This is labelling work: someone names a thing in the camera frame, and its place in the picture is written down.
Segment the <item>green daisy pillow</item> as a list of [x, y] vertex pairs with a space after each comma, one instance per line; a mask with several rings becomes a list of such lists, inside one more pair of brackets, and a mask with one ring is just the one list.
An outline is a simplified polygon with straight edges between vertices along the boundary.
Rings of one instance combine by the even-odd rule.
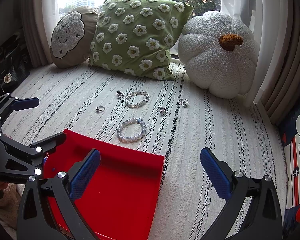
[[159, 81], [173, 80], [170, 49], [194, 8], [168, 0], [106, 0], [89, 65]]

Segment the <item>white striped knit blanket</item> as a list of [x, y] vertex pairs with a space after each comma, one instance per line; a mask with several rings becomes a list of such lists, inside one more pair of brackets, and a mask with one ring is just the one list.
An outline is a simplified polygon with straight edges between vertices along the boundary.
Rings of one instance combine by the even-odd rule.
[[170, 70], [174, 80], [156, 81], [86, 63], [37, 68], [13, 94], [37, 97], [39, 106], [12, 113], [3, 131], [25, 145], [64, 129], [119, 144], [119, 125], [142, 118], [147, 134], [130, 147], [165, 158], [150, 239], [199, 239], [221, 211], [225, 202], [200, 164], [204, 147], [246, 176], [270, 175], [285, 208], [284, 152], [263, 108], [196, 87], [182, 64], [172, 63]]

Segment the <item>white pumpkin plush pillow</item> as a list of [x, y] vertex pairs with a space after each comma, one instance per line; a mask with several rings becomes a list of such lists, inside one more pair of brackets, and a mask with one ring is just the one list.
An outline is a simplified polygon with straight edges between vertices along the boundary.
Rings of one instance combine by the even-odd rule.
[[178, 56], [190, 80], [219, 98], [244, 95], [252, 87], [259, 45], [240, 20], [208, 11], [183, 27]]

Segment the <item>beige window curtain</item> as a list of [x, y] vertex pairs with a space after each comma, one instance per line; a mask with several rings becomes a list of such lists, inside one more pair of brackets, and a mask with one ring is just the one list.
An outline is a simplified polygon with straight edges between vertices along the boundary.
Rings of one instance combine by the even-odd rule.
[[300, 0], [242, 0], [241, 20], [259, 44], [247, 104], [263, 105], [279, 124], [300, 95]]

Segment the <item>astronaut print pillow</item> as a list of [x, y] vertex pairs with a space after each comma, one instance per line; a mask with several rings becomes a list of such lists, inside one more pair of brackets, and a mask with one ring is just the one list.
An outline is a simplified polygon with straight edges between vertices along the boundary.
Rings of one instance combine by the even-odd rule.
[[283, 239], [300, 239], [300, 100], [279, 125], [287, 167]]

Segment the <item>beige sheep round pillow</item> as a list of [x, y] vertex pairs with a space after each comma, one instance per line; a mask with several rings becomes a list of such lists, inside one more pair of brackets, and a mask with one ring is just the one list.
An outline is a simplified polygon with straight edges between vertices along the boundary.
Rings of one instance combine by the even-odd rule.
[[82, 64], [90, 55], [98, 13], [89, 6], [76, 7], [56, 25], [51, 36], [53, 63], [61, 69]]

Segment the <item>red plastic tray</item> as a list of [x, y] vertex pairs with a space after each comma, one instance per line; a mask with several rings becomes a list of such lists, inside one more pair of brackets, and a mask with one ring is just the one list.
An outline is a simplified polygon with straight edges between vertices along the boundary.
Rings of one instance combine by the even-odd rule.
[[65, 142], [44, 164], [44, 178], [67, 172], [94, 148], [100, 165], [74, 201], [99, 239], [147, 239], [157, 205], [164, 164], [162, 155], [96, 140], [65, 129]]

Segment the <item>black quilted handbag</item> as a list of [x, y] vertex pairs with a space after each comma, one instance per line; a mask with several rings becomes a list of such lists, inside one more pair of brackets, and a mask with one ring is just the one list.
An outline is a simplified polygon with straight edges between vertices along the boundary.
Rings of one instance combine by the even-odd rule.
[[0, 46], [0, 96], [12, 93], [30, 74], [32, 63], [23, 29]]

